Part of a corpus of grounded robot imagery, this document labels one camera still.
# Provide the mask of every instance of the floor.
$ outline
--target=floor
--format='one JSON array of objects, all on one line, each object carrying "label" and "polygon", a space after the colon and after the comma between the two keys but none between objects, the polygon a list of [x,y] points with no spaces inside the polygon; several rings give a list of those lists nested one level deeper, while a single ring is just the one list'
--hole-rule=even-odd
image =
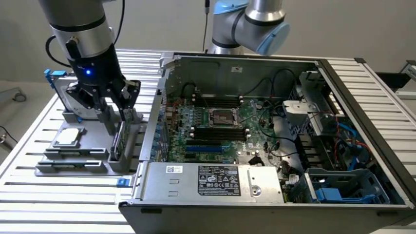
[{"label": "floor", "polygon": [[[20,87],[25,96],[25,102],[15,102],[12,99],[0,103],[0,125],[7,128],[16,140],[21,138],[44,109],[55,92],[48,83],[43,82],[11,82],[0,81],[0,91]],[[8,152],[0,148],[0,164],[8,156]]]}]

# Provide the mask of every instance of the white wall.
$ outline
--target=white wall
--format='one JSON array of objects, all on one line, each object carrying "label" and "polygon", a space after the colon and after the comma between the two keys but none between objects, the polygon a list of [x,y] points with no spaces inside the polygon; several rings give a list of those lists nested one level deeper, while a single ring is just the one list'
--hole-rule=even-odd
[{"label": "white wall", "polygon": [[[117,47],[200,50],[203,2],[127,0]],[[391,72],[416,59],[415,0],[285,0],[284,8],[292,31],[279,54],[363,57],[375,70]],[[105,10],[117,28],[121,1]],[[44,52],[51,33],[36,0],[0,0],[0,79],[44,81],[44,69],[60,68]],[[209,43],[211,24],[207,38]],[[64,60],[56,42],[52,53]]]}]

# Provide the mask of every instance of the slotted aluminum platform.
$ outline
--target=slotted aluminum platform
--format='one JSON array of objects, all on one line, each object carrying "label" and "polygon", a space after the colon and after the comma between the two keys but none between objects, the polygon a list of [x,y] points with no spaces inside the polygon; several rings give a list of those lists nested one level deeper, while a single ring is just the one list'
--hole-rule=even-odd
[{"label": "slotted aluminum platform", "polygon": [[[147,121],[160,78],[160,52],[117,50],[117,55],[125,77],[143,82],[135,107]],[[415,116],[365,65],[353,59],[328,58],[328,61],[416,177]],[[0,166],[0,233],[131,234],[133,230],[115,205],[129,196],[131,188],[116,188],[116,177],[36,177],[33,174],[36,162],[63,123],[61,110],[55,96]],[[143,134],[131,173],[137,167],[141,140]],[[391,228],[375,233],[411,234],[416,223],[400,230]]]}]

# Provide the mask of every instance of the power supply label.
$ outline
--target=power supply label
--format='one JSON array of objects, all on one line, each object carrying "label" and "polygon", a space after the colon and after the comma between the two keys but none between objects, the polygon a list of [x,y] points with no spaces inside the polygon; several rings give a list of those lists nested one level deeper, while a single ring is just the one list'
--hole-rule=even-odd
[{"label": "power supply label", "polygon": [[197,181],[201,196],[241,196],[239,167],[199,166]]}]

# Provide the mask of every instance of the motherboard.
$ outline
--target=motherboard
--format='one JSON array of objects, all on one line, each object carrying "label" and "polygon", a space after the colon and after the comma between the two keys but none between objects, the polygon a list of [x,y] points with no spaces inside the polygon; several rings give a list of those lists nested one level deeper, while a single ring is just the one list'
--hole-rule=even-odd
[{"label": "motherboard", "polygon": [[167,105],[171,162],[276,165],[271,102],[175,98]]}]

